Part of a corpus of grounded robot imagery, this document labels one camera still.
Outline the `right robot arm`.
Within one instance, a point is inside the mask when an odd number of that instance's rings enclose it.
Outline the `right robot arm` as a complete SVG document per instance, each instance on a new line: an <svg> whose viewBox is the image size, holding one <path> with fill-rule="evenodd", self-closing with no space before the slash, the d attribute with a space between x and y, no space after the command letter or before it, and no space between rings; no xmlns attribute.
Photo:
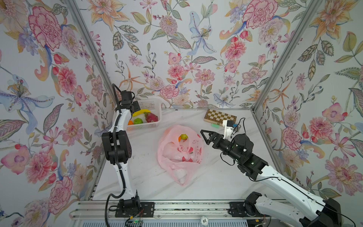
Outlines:
<svg viewBox="0 0 363 227"><path fill-rule="evenodd" d="M295 185L265 160L253 154L253 143L245 134L238 134L229 141L224 135L214 131L201 130L200 133L207 145L211 144L214 149L232 158L238 169L251 181L263 184L290 202L286 205L252 192L239 209L244 216L266 215L294 227L342 226L343 215L336 200L323 199Z"/></svg>

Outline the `red dragon fruit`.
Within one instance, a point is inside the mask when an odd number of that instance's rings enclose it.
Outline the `red dragon fruit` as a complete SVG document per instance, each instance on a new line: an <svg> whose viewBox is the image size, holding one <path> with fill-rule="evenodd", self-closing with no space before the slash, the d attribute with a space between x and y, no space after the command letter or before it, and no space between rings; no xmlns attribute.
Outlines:
<svg viewBox="0 0 363 227"><path fill-rule="evenodd" d="M144 114L145 115L145 119L147 123L154 123L154 122L158 122L159 118L157 115L153 114L153 113L147 113Z"/></svg>

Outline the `green apple fruit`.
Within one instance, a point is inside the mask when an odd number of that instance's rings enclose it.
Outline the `green apple fruit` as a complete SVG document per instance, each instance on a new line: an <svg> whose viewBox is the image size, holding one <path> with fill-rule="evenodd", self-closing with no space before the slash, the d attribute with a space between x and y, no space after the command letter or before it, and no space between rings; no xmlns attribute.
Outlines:
<svg viewBox="0 0 363 227"><path fill-rule="evenodd" d="M133 121L133 124L143 124L143 120L141 118L136 118L134 121Z"/></svg>

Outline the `pink plastic bag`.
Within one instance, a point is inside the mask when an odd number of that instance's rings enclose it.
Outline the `pink plastic bag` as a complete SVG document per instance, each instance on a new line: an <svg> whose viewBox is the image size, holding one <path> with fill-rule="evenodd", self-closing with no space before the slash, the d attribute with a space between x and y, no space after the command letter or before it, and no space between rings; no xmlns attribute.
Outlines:
<svg viewBox="0 0 363 227"><path fill-rule="evenodd" d="M187 140L178 141L181 134ZM180 186L186 186L203 160L204 141L192 128L174 125L169 127L158 143L157 161Z"/></svg>

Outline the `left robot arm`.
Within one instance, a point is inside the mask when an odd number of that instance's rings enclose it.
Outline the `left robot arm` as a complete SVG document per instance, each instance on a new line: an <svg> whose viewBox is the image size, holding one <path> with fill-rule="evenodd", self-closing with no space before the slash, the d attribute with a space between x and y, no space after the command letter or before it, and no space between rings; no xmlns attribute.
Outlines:
<svg viewBox="0 0 363 227"><path fill-rule="evenodd" d="M127 126L132 115L140 110L135 94L131 91L121 91L114 88L116 98L115 117L108 132L102 134L102 143L107 161L114 167L121 192L119 195L109 194L105 206L105 218L108 211L117 215L136 217L142 211L140 198L136 188L131 183L128 160L132 156L132 148L127 135Z"/></svg>

